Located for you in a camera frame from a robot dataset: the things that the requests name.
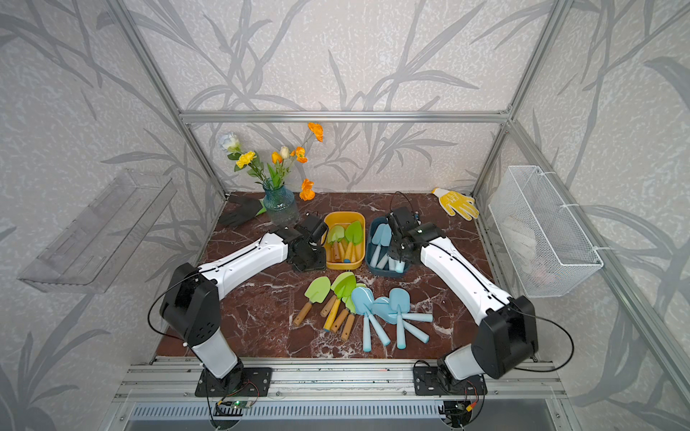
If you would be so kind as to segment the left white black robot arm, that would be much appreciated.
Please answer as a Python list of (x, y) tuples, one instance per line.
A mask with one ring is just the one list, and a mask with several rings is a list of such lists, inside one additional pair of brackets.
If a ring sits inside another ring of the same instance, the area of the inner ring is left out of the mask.
[(215, 378), (240, 369), (221, 332), (221, 301), (249, 278), (284, 261), (298, 272), (325, 268), (323, 217), (308, 214), (293, 227), (277, 227), (224, 258), (199, 267), (179, 266), (163, 294), (159, 313)]

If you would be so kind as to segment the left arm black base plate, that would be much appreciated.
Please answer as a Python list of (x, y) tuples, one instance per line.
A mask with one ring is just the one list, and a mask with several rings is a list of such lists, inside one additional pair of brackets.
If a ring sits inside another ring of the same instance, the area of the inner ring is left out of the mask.
[(217, 378), (207, 368), (201, 372), (201, 377), (195, 390), (195, 396), (205, 397), (266, 397), (271, 384), (273, 369), (270, 367), (233, 368), (230, 373)]

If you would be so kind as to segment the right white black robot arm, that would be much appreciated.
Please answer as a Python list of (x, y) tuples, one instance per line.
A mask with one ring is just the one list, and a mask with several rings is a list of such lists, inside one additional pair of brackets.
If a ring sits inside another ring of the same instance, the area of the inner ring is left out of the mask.
[(392, 230), (389, 255), (432, 270), (478, 326), (471, 344), (438, 360), (447, 379), (462, 381), (475, 375), (498, 379), (538, 352), (535, 307), (526, 296), (514, 298), (496, 287), (438, 226), (422, 224), (409, 208), (397, 208), (386, 219)]

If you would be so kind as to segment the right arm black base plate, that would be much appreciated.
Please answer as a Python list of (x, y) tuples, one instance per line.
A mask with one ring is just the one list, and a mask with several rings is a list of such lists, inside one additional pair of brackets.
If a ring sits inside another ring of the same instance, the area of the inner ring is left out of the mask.
[(473, 375), (465, 380), (457, 380), (437, 366), (425, 360), (417, 360), (413, 365), (413, 383), (418, 396), (466, 395), (482, 397), (487, 393), (487, 385), (482, 375)]

